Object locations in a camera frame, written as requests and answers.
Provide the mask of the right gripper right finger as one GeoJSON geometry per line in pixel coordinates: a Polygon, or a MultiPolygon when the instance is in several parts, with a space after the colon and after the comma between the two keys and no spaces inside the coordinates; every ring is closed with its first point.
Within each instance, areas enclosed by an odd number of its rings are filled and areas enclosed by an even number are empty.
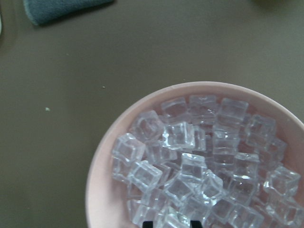
{"type": "Polygon", "coordinates": [[[202,228],[202,223],[198,220],[191,220],[190,228],[202,228]]]}

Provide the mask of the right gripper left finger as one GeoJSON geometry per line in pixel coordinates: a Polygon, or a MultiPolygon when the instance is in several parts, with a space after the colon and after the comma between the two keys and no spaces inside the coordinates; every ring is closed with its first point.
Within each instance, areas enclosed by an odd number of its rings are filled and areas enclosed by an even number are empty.
{"type": "Polygon", "coordinates": [[[142,223],[142,228],[153,228],[153,221],[144,221],[142,223]]]}

